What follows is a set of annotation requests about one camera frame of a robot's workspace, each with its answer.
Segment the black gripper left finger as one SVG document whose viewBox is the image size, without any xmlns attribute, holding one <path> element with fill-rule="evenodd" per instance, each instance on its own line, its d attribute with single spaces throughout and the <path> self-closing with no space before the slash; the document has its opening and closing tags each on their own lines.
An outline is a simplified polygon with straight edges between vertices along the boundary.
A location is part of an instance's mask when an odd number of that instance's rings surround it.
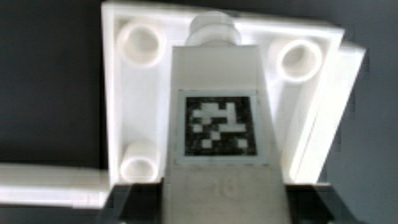
<svg viewBox="0 0 398 224">
<path fill-rule="evenodd" d="M 162 224 L 162 184 L 115 185 L 101 209 L 101 224 Z"/>
</svg>

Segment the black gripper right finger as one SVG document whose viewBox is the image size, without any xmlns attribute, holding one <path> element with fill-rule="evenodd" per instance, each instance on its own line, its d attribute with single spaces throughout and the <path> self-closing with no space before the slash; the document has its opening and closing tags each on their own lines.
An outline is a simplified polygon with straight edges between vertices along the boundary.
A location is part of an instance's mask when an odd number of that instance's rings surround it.
<svg viewBox="0 0 398 224">
<path fill-rule="evenodd" d="M 350 212 L 329 184 L 288 184 L 293 224 L 348 224 Z"/>
</svg>

